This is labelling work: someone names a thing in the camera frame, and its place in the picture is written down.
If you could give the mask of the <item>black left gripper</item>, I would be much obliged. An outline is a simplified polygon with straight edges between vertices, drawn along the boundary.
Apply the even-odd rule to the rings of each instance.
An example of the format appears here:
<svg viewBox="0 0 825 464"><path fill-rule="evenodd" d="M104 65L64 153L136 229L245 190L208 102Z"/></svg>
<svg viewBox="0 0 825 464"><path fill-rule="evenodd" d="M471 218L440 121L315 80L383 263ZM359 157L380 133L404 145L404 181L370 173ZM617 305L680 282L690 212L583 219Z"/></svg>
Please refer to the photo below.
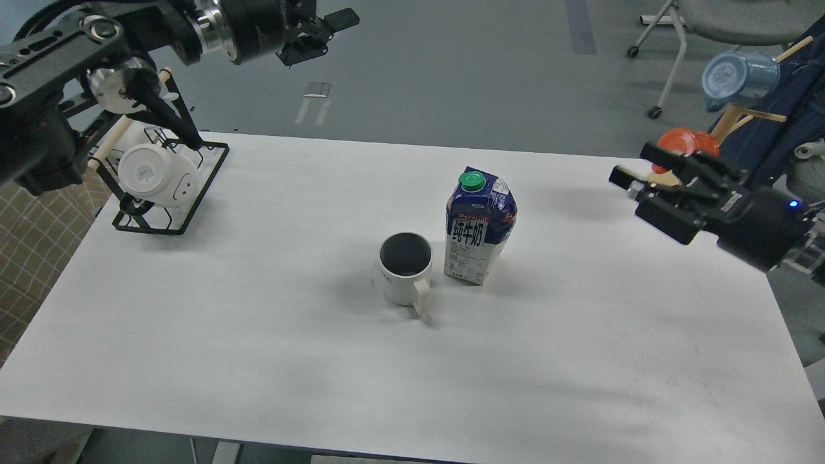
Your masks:
<svg viewBox="0 0 825 464"><path fill-rule="evenodd" d="M224 53L240 65L276 55L287 67L328 53L328 42L360 24L352 8L316 17L315 1L214 1L218 37ZM313 27L320 30L314 36Z"/></svg>

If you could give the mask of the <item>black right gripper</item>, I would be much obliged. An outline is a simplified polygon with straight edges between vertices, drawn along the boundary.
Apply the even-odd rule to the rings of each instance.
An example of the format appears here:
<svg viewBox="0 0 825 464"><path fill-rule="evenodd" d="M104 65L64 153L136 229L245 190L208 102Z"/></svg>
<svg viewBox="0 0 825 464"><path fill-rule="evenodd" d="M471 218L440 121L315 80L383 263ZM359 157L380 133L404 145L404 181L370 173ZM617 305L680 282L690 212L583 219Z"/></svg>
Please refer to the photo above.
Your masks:
<svg viewBox="0 0 825 464"><path fill-rule="evenodd" d="M636 216L682 246L701 232L713 234L719 249L759 271L771 271L806 246L814 223L801 200L771 188L746 189L748 170L695 151L685 155L645 143L642 159L669 171L639 175L624 166L609 182L636 200ZM693 193L702 183L727 193Z"/></svg>

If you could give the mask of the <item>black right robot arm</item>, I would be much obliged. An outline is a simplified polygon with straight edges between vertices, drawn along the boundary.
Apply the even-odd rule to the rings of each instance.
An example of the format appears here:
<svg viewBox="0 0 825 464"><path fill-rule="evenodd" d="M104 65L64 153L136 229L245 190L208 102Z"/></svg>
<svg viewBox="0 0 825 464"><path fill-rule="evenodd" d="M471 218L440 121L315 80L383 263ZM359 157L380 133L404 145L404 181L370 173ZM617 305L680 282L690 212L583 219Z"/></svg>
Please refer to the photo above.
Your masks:
<svg viewBox="0 0 825 464"><path fill-rule="evenodd" d="M646 143L640 156L671 170L679 184L668 187L614 167L609 180L636 201L637 217L684 246L706 231L719 249L759 271L786 264L823 284L823 223L816 219L823 203L746 187L746 168L704 151L676 155Z"/></svg>

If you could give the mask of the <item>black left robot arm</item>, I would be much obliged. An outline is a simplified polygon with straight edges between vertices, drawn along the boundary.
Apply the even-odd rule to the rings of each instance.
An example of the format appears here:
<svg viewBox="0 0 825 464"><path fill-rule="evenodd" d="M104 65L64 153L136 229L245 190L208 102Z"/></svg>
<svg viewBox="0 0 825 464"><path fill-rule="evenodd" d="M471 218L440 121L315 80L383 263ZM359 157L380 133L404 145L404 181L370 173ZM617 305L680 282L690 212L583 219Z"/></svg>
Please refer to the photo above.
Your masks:
<svg viewBox="0 0 825 464"><path fill-rule="evenodd" d="M360 23L321 17L315 1L56 1L2 47L1 179L32 196L84 181L92 145L121 115L203 147L191 117L161 97L150 52L191 65L219 51L235 64L273 53L286 66L326 55Z"/></svg>

